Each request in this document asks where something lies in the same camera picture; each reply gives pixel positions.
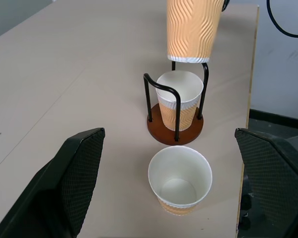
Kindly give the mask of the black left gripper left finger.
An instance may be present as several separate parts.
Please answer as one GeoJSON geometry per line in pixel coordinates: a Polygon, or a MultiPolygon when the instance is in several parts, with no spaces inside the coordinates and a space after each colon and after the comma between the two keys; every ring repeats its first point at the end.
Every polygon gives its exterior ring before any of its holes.
{"type": "Polygon", "coordinates": [[[102,127],[69,137],[0,222],[0,238],[77,238],[102,155],[102,127]]]}

